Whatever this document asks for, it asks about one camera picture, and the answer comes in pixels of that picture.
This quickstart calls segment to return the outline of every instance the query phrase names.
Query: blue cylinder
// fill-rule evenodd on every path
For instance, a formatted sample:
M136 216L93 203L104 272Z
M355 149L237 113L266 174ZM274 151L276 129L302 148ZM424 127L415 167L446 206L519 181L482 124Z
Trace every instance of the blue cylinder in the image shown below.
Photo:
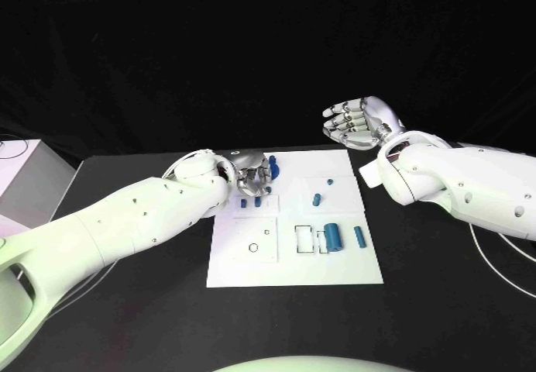
M320 194L316 194L316 197L313 198L313 206L319 206L320 204Z
M355 227L355 236L358 236L358 243L361 244L361 248L365 248L366 247L365 237L359 226Z
M326 246L329 252L338 252L343 249L343 243L341 241L339 226L336 223L325 225L326 234Z

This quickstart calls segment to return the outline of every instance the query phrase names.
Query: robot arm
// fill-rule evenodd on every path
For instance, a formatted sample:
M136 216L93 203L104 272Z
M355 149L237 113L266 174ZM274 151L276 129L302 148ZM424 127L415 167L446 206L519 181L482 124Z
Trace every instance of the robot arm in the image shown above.
M77 283L215 215L235 188L245 195L266 195L270 181L264 153L243 151L224 157L202 150L172 165L163 178L147 178L77 213L0 239L0 370ZM34 295L12 266L24 270Z
M325 124L325 134L349 148L381 147L377 159L361 168L369 187L384 184L402 205L434 202L457 219L536 240L534 157L487 147L453 148L437 136L407 132L377 97L335 105L323 115L339 112ZM356 115L365 121L359 126Z

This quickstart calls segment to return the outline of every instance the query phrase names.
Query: small blue object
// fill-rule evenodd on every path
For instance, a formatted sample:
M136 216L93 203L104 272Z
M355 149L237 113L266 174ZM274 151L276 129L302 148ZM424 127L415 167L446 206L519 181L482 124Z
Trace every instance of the small blue object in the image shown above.
M276 180L277 176L280 175L280 167L276 164L276 156L274 155L271 155L271 157L268 158L268 161L271 163L271 179Z
M343 249L341 242L339 226L336 223L325 225L326 246L329 252L339 252Z
M313 199L313 206L319 206L319 204L320 204L320 194L316 194L316 197L315 197L315 199Z
M359 226L355 227L355 235L358 236L358 243L361 244L361 248L365 248L366 247L365 237Z

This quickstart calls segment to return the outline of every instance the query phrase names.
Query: black table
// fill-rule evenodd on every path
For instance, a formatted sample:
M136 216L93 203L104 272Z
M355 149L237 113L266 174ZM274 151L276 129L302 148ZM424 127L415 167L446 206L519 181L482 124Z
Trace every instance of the black table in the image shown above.
M375 154L351 151L355 174ZM57 217L160 177L179 156L87 159ZM8 371L208 371L300 354L417 371L535 370L536 299L487 267L469 225L437 205L398 205L384 187L369 189L358 178L384 285L207 288L214 219L205 219L119 262L48 321ZM496 234L476 233L499 269L535 291L536 265Z

